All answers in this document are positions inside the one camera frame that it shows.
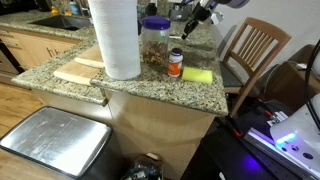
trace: paper towel roll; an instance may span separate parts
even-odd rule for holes
[[[117,80],[140,74],[137,0],[89,0],[106,73]]]

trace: cutting board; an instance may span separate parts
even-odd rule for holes
[[[55,70],[53,74],[58,78],[70,82],[91,86],[90,80],[100,72],[100,70],[99,68],[89,67],[72,60]]]
[[[91,48],[85,50],[82,54],[74,59],[80,64],[84,64],[90,67],[103,68],[103,60],[99,44],[95,44]]]

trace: kitchen counter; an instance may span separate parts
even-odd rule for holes
[[[141,63],[141,74],[135,79],[112,80],[102,70],[91,80],[91,84],[96,87],[88,87],[56,78],[53,72],[95,43],[93,27],[86,27],[79,31],[66,31],[28,24],[49,16],[51,16],[50,13],[39,11],[0,16],[0,26],[83,40],[71,50],[17,76],[13,82],[31,89],[43,90],[103,106],[106,105],[107,99],[102,96],[99,88],[121,91],[216,115],[227,114],[220,69],[215,60],[216,49],[213,31],[209,30],[212,25],[209,23],[200,25],[190,35],[190,41],[170,39],[169,49],[180,47],[183,50],[183,65],[185,66],[212,70],[213,83],[211,85],[170,78],[166,74],[165,66],[149,66]],[[180,36],[183,28],[184,23],[173,22],[170,34]]]

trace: stainless steel trash can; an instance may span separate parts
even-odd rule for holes
[[[51,107],[9,131],[0,148],[73,179],[118,180],[122,175],[123,159],[110,126]]]

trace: spice jar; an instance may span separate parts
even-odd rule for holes
[[[167,58],[170,21],[161,16],[142,20],[141,41],[143,62],[163,64]]]
[[[169,56],[168,75],[171,77],[178,77],[182,66],[182,50],[180,48],[173,48]]]

